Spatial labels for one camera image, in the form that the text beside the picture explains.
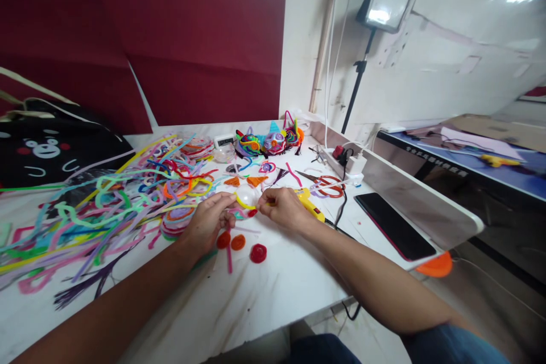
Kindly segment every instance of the orange triangle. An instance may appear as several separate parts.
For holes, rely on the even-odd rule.
[[[249,183],[249,185],[252,185],[255,188],[260,183],[264,182],[266,179],[267,179],[267,176],[260,176],[260,177],[249,176],[246,180]]]
[[[234,177],[234,178],[231,178],[231,179],[228,179],[224,182],[224,184],[226,185],[231,185],[231,186],[239,186],[241,183],[239,182],[239,178],[238,177]]]

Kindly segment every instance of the table surface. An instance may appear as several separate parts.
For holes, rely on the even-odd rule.
[[[163,132],[156,131],[154,138],[161,135]],[[306,136],[302,155],[295,156],[295,150],[292,150],[285,155],[270,157],[270,161],[284,169],[285,163],[289,162],[294,170],[305,171],[312,167],[317,170],[307,169],[307,172],[313,175],[335,175],[327,166],[317,162],[311,164],[315,154],[307,148],[314,145],[316,141]],[[238,159],[238,163],[246,164],[246,161]],[[211,162],[205,170],[225,167],[225,164]],[[248,173],[251,176],[263,175],[258,174],[257,166],[248,168]],[[300,179],[304,186],[312,184],[305,178]],[[297,187],[290,174],[277,184],[283,185]],[[355,195],[370,192],[371,188],[365,184],[347,189],[349,200],[340,227],[358,242],[383,254],[405,270],[412,270],[429,260],[407,262],[400,257],[353,200]],[[52,192],[2,195],[0,220],[12,222],[14,228],[33,225],[38,205],[51,196]],[[328,219],[334,220],[343,198],[312,197],[312,201]],[[200,363],[349,296],[329,263],[308,243],[280,231],[261,214],[238,222],[237,226],[258,230],[260,234],[241,232],[249,244],[240,251],[241,254],[233,252],[233,273],[228,274],[225,251],[219,251],[215,258],[195,269],[143,328],[122,361]],[[113,286],[114,280],[130,275],[169,245],[161,237],[149,250],[148,244],[153,236],[146,237],[143,243],[117,263],[105,291]],[[248,257],[250,245],[254,242],[268,248],[267,259],[261,264],[254,264]],[[55,311],[53,307],[54,294],[68,287],[62,280],[73,275],[80,266],[76,263],[60,270],[35,294],[20,294],[16,284],[0,292],[0,304],[3,306],[0,309],[0,362],[11,361],[93,300],[94,287],[60,311]]]
[[[493,168],[486,165],[478,157],[457,154],[452,151],[447,151],[442,148],[437,148],[426,144],[426,139],[421,141],[411,139],[411,136],[402,132],[386,134],[381,132],[380,138],[386,136],[391,137],[399,141],[398,146],[404,148],[402,144],[412,146],[417,151],[427,152],[433,154],[437,158],[442,158],[451,163],[458,164],[460,169],[470,170],[478,173],[491,180],[497,181],[511,188],[517,189],[527,195],[533,196],[539,200],[546,201],[546,179],[537,177],[535,175],[525,175],[519,173],[509,166],[501,166],[500,168]],[[528,164],[534,167],[542,167],[546,169],[546,154],[536,151],[518,150],[518,153],[523,159],[528,161]]]

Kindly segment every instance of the white table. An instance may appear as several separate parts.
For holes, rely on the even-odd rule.
[[[265,133],[267,129],[261,130],[260,127],[268,128],[268,124],[254,123],[254,130]],[[219,126],[193,129],[212,136],[225,133],[225,126],[223,132]],[[164,130],[162,127],[154,135],[159,137]],[[133,139],[132,142],[142,146],[149,140],[150,136],[147,136]],[[304,171],[312,167],[323,169],[324,175],[335,175],[331,169],[317,162],[311,164],[315,154],[308,147],[314,145],[316,141],[306,136],[301,156],[295,156],[295,150],[292,150],[285,155],[270,157],[270,161],[285,169],[285,163],[289,162],[294,170]],[[206,168],[213,167],[224,169],[226,164],[210,163]],[[258,176],[258,167],[247,170],[249,174]],[[309,170],[308,173],[318,175],[316,171]],[[300,180],[304,186],[312,184],[303,177]],[[288,174],[277,186],[297,187],[297,183]],[[370,192],[372,190],[367,185],[347,188],[349,199],[340,228],[405,270],[414,269],[424,260],[407,262],[402,259],[353,199],[355,195]],[[29,226],[34,223],[38,205],[51,195],[51,192],[2,195],[0,220],[13,222],[15,227]],[[335,220],[343,198],[312,197],[312,201],[328,219]],[[237,225],[262,232],[256,240],[267,246],[267,259],[261,264],[251,262],[247,257],[250,252],[247,245],[241,250],[246,255],[234,261],[233,273],[229,275],[225,268],[225,251],[220,251],[218,258],[221,259],[216,261],[213,258],[192,272],[180,289],[157,311],[129,347],[123,361],[197,364],[349,296],[328,262],[308,243],[280,231],[261,214]],[[252,240],[249,237],[251,234],[241,233]],[[115,279],[125,278],[168,246],[169,242],[160,238],[154,249],[149,250],[147,245],[153,236],[149,235],[116,265],[113,272]],[[21,295],[16,284],[0,292],[0,362],[9,362],[93,300],[95,287],[63,310],[55,311],[53,307],[54,294],[68,287],[66,282],[61,282],[62,279],[73,275],[80,266],[73,264],[59,271],[36,294]],[[108,280],[105,291],[112,285],[112,280]]]

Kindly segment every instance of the yellow glue gun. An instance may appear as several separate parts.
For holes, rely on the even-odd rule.
[[[311,192],[307,188],[303,189],[294,189],[296,192],[297,197],[299,198],[300,202],[303,204],[303,206],[309,211],[309,213],[313,216],[315,216],[318,220],[320,220],[322,223],[326,220],[324,217],[324,213],[322,213],[315,205],[313,205],[313,202],[309,200],[311,197]]]
[[[510,165],[510,166],[521,165],[521,162],[518,162],[516,160],[500,158],[498,156],[482,155],[480,158],[487,165],[492,166],[493,168],[500,168],[502,165]]]

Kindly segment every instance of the hand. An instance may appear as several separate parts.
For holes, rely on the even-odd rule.
[[[231,207],[236,198],[232,193],[220,192],[198,205],[191,222],[180,236],[182,241],[188,241],[198,257],[214,248],[220,228],[235,227],[235,216],[226,212],[226,208]]]
[[[266,189],[257,208],[269,219],[289,230],[300,231],[315,220],[291,188]]]

